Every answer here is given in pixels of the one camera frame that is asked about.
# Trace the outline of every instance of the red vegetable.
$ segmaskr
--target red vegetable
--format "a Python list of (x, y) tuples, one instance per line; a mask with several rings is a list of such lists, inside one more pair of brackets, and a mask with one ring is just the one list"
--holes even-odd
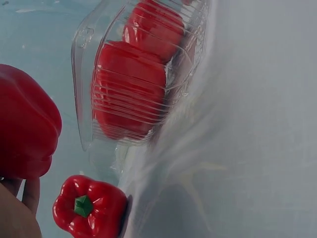
[(181, 42), (183, 28), (182, 18), (176, 12), (154, 0), (144, 0), (133, 9), (122, 39), (168, 62)]
[(44, 175), (60, 132), (60, 114), (45, 91), (25, 72), (0, 64), (0, 176)]
[(53, 218), (75, 238), (117, 238), (126, 207), (127, 197), (117, 187), (74, 175), (61, 188)]
[(93, 82), (94, 117), (111, 139), (140, 140), (158, 121), (165, 87), (164, 65), (126, 42), (104, 45)]

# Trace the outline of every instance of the white surface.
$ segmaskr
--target white surface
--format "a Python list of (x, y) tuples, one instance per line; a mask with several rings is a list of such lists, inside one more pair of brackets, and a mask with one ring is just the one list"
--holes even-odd
[(317, 236), (316, 12), (218, 1), (190, 97), (153, 148), (129, 150), (125, 238)]

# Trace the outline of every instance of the plastic clamshell package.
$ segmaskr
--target plastic clamshell package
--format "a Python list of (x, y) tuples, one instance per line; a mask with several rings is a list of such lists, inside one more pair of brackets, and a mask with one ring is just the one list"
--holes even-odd
[[(186, 96), (191, 76), (204, 55), (209, 1), (185, 3), (103, 0), (82, 21), (73, 40), (71, 59), (84, 150), (94, 140), (114, 139), (124, 145), (146, 143), (180, 97)], [(142, 23), (145, 15), (154, 20)], [(165, 28), (156, 34), (158, 26)], [(136, 32), (147, 42), (138, 45), (139, 39), (133, 35)], [(173, 42), (175, 32), (182, 33), (179, 42)], [(152, 57), (155, 50), (160, 53), (158, 59)], [(106, 55), (106, 51), (115, 56)], [(131, 65), (148, 73), (129, 69)], [(156, 84), (160, 70), (165, 82)]]

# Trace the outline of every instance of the pepper stem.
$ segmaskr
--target pepper stem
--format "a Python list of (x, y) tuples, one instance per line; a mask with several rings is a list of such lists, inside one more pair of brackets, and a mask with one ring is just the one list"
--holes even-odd
[(93, 210), (93, 204), (87, 195), (75, 198), (74, 212), (87, 218)]

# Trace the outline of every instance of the finger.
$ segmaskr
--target finger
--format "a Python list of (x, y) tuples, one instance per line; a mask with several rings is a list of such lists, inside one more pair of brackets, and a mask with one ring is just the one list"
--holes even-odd
[(30, 179), (25, 181), (22, 203), (36, 215), (40, 199), (40, 179)]
[(4, 179), (1, 181), (1, 184), (15, 197), (18, 195), (21, 183), (21, 179)]

